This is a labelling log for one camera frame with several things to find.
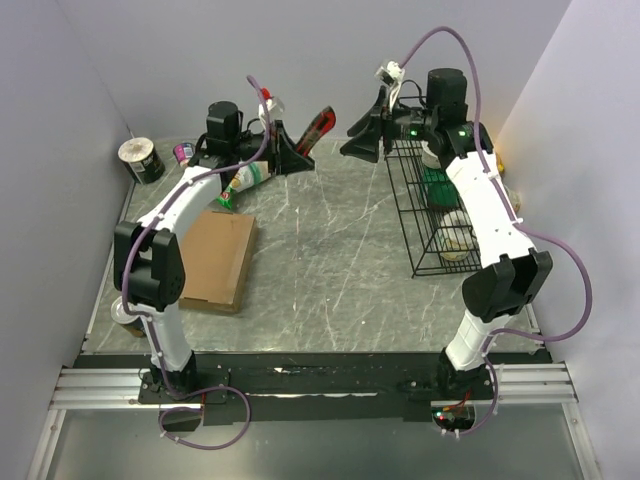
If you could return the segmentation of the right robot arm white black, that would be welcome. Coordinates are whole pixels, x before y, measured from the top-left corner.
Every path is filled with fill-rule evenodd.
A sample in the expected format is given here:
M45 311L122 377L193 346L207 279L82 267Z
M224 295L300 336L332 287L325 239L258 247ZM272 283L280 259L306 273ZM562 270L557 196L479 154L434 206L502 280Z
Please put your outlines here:
M404 74L395 62L379 68L375 103L348 130L340 152L375 163L398 143L421 146L455 187L480 260L479 270L462 283L464 315L435 374L439 391L456 399L483 375L495 336L535 298L553 262L518 229L492 141L481 122L468 117L463 72L430 71L426 95L414 107L399 101Z

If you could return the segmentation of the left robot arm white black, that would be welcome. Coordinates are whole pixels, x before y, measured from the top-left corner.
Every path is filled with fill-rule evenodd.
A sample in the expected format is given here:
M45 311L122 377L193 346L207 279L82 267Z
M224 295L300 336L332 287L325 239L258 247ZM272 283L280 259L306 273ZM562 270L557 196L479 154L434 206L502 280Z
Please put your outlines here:
M122 221L114 231L114 286L120 295L111 317L148 337L151 382L177 402L188 401L198 389L195 354L178 306L186 282L181 240L215 197L230 194L236 171L261 165L272 176L314 170L311 151L333 128L335 115L319 114L297 141L288 136L274 99L260 107L255 120L262 126L259 133L235 103L211 104L205 132L192 154L179 161L185 167L179 183L138 221Z

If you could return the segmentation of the brown cardboard express box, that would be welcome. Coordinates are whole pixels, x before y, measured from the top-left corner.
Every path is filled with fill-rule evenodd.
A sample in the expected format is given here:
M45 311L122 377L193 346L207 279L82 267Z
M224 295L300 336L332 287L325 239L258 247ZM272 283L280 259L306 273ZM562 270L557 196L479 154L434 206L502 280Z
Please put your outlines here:
M180 242L186 282L179 306L238 313L258 233L251 215L201 213Z

